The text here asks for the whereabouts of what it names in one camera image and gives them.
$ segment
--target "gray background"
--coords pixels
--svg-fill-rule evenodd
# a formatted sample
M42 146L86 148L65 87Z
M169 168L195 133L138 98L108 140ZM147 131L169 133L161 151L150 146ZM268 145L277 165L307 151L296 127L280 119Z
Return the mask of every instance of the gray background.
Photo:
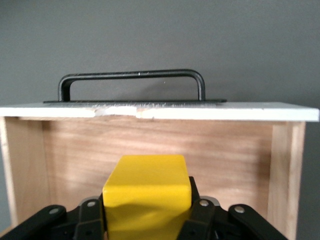
M191 68L208 98L320 108L319 63L318 0L0 0L0 105L56 100L70 73ZM183 99L197 96L194 86L121 80L77 83L71 93ZM299 240L320 235L319 142L319 124L308 123ZM2 166L0 215L2 230L10 224Z

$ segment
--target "drawer handle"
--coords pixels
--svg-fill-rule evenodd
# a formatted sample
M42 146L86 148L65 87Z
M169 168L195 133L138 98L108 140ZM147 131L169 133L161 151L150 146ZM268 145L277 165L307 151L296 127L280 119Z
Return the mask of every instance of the drawer handle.
M75 81L89 80L115 80L115 79L147 79L147 78L172 78L191 77L195 79L198 91L198 100L206 100L206 86L203 77L191 69L170 69L152 71L125 71L125 72L101 72L101 73L80 73L65 75L59 82L59 102L70 101L70 86Z

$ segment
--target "wooden panel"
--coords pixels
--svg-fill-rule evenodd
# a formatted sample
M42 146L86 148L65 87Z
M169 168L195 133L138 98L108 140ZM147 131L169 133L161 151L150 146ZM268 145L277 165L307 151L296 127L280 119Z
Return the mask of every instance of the wooden panel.
M296 239L304 122L273 126L267 220L288 239Z
M0 118L1 148L13 227L50 203L40 121Z
M100 195L123 155L182 154L201 195L267 216L272 125L128 116L43 122L51 203Z

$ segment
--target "white painted board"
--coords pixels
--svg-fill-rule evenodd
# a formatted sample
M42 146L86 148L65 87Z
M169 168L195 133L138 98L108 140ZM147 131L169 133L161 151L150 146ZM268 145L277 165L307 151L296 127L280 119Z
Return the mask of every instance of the white painted board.
M319 109L282 102L83 103L55 102L0 107L0 117L94 118L135 116L140 119L319 122Z

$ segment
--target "yellow wooden block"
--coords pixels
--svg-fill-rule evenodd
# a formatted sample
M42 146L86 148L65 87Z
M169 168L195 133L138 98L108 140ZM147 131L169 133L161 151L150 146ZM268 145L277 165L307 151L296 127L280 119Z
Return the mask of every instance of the yellow wooden block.
M191 207L185 159L123 156L102 194L109 240L175 240Z

